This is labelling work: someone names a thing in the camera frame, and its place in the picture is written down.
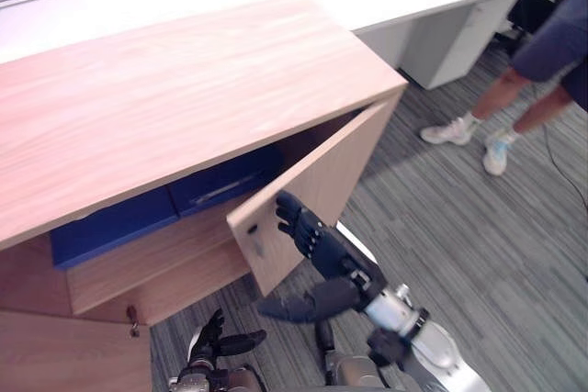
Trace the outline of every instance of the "navy shorts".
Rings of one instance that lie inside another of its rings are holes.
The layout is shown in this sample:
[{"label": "navy shorts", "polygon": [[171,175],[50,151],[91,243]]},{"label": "navy shorts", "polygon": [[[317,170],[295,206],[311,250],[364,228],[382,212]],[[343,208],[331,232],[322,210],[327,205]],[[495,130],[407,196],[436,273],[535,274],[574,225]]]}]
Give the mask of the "navy shorts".
[{"label": "navy shorts", "polygon": [[546,82],[571,65],[575,67],[560,84],[588,111],[588,0],[563,0],[511,61],[515,71],[533,82]]}]

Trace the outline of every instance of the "sneaker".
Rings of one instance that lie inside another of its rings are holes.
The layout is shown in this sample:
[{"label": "sneaker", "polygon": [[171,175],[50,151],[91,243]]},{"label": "sneaker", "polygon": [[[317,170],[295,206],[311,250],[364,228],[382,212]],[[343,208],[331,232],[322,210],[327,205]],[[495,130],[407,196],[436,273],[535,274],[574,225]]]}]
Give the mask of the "sneaker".
[{"label": "sneaker", "polygon": [[421,130],[421,138],[431,144],[453,142],[458,146],[465,146],[469,143],[471,135],[477,126],[476,123],[472,123],[466,127],[463,118],[457,118],[447,126],[433,126]]},{"label": "sneaker", "polygon": [[489,174],[500,176],[506,170],[506,153],[510,144],[497,139],[495,134],[486,139],[486,154],[482,159],[484,169]]}]

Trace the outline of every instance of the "black cable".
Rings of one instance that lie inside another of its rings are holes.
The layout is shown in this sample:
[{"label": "black cable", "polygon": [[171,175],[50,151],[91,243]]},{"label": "black cable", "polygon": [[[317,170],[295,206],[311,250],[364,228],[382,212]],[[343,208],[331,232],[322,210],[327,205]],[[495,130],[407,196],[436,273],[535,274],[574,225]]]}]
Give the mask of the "black cable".
[{"label": "black cable", "polygon": [[[525,2],[521,2],[521,20],[523,22],[523,28],[525,27],[526,24],[526,11],[525,11]],[[535,85],[532,84],[532,91],[533,91],[533,97],[535,98],[535,101],[537,101],[537,91],[535,89]],[[558,166],[558,164],[556,163],[555,159],[553,158],[553,153],[551,152],[551,148],[549,146],[549,140],[548,140],[548,129],[546,127],[545,124],[543,124],[543,134],[544,134],[544,138],[545,138],[545,146],[547,148],[548,151],[548,155],[549,158],[551,159],[551,163],[555,166],[556,170],[560,173],[561,176],[563,176],[563,178],[568,181],[570,183],[570,185],[573,187],[573,189],[578,193],[578,195],[580,196],[580,199],[582,200],[582,204],[584,205],[584,208],[586,210],[586,215],[588,215],[588,204],[586,204],[586,199],[584,198],[584,195],[582,194],[582,192],[580,191],[580,189],[578,188],[578,186],[568,177],[568,175],[566,175],[561,168]]]},{"label": "black cable", "polygon": [[551,147],[549,146],[548,127],[545,124],[543,125],[543,136],[545,138],[545,145],[548,147],[548,155],[549,155],[549,159],[551,160],[551,163],[555,166],[555,168],[558,170],[558,172],[560,172],[560,175],[563,176],[565,178],[565,180],[570,183],[570,185],[573,187],[573,189],[576,191],[576,193],[580,196],[580,199],[582,200],[582,204],[584,205],[584,209],[586,210],[586,215],[588,216],[588,204],[586,204],[586,198],[582,194],[582,191],[580,191],[578,186],[570,179],[570,177],[568,175],[566,175],[560,169],[558,164],[555,162],[555,159],[553,158],[553,153],[551,152]]}]

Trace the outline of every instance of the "robotic arm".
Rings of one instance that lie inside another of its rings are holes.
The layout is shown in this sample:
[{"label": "robotic arm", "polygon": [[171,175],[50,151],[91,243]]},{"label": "robotic arm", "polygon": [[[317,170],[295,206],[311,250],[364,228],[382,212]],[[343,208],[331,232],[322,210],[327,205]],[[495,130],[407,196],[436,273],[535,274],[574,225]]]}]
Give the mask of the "robotic arm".
[{"label": "robotic arm", "polygon": [[464,362],[447,331],[429,320],[426,309],[413,308],[408,288],[388,288],[378,264],[342,224],[325,225],[284,191],[277,197],[277,215],[283,219],[278,228],[294,240],[325,282],[304,297],[268,297],[258,306],[260,313],[301,323],[353,308],[377,326],[367,341],[376,364],[397,364],[427,392],[491,392]]}]

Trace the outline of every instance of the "blue box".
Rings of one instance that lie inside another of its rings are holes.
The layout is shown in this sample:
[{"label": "blue box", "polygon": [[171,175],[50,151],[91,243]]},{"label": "blue box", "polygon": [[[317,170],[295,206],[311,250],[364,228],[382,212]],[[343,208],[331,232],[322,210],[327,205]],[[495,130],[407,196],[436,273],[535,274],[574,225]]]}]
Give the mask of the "blue box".
[{"label": "blue box", "polygon": [[176,220],[167,189],[156,188],[52,230],[53,264],[71,268]]},{"label": "blue box", "polygon": [[180,216],[197,213],[272,181],[283,157],[273,145],[201,170],[168,185]]}]

